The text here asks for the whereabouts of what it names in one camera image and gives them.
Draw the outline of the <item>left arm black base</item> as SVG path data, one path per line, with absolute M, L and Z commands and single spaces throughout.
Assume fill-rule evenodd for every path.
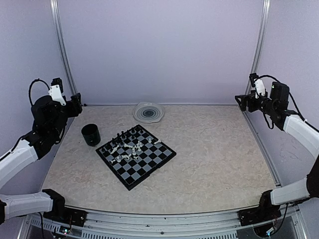
M 53 200 L 52 209 L 44 212 L 43 216 L 56 222 L 61 222 L 71 226 L 84 227 L 87 212 L 84 210 L 73 209 L 65 206 L 65 198 L 52 189 L 43 189 L 50 199 Z

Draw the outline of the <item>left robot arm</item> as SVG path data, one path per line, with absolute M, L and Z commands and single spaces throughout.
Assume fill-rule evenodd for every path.
M 0 185 L 28 165 L 42 159 L 52 147 L 59 144 L 65 132 L 67 121 L 82 113 L 81 95 L 77 93 L 62 105 L 46 95 L 31 106 L 34 117 L 32 131 L 21 136 L 14 147 L 0 158 Z M 14 217 L 32 213 L 50 213 L 63 222 L 70 216 L 65 207 L 65 199 L 52 189 L 44 189 L 33 194 L 0 196 L 0 221 L 3 223 Z

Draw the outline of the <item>black white chess board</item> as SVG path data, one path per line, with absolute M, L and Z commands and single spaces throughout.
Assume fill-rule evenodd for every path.
M 154 145 L 158 139 L 138 124 L 118 133 L 96 149 L 96 153 L 130 191 L 176 156 L 176 152 L 163 142 Z M 125 143 L 133 148 L 124 147 Z

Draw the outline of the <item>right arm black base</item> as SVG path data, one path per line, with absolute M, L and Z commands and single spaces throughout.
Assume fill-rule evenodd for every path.
M 277 190 L 268 190 L 262 193 L 259 205 L 250 209 L 240 210 L 238 217 L 241 226 L 248 226 L 279 218 L 282 214 L 280 206 L 292 200 Z

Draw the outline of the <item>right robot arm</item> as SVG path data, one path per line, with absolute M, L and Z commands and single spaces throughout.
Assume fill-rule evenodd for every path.
M 303 178 L 286 186 L 264 193 L 266 202 L 255 210 L 255 217 L 265 221 L 274 211 L 274 206 L 305 201 L 319 196 L 319 132 L 309 126 L 297 111 L 288 109 L 290 89 L 287 85 L 273 82 L 270 95 L 258 79 L 255 90 L 248 95 L 236 95 L 235 100 L 241 111 L 261 111 L 268 116 L 270 128 L 277 127 L 302 145 L 314 158 L 310 172 Z

